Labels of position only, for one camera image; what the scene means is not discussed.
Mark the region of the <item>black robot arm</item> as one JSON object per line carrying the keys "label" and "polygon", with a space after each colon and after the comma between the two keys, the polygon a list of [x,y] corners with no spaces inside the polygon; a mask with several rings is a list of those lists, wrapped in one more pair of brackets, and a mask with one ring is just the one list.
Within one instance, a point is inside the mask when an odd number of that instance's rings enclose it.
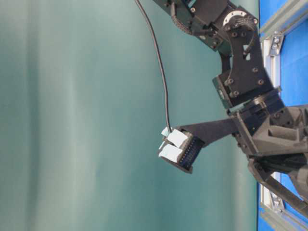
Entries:
{"label": "black robot arm", "polygon": [[159,156],[191,173],[202,148],[232,135],[255,179],[302,215],[308,214],[308,107],[287,107],[263,57],[257,19],[228,0],[159,0],[174,24],[218,51],[213,79],[227,109],[224,120],[164,131]]}

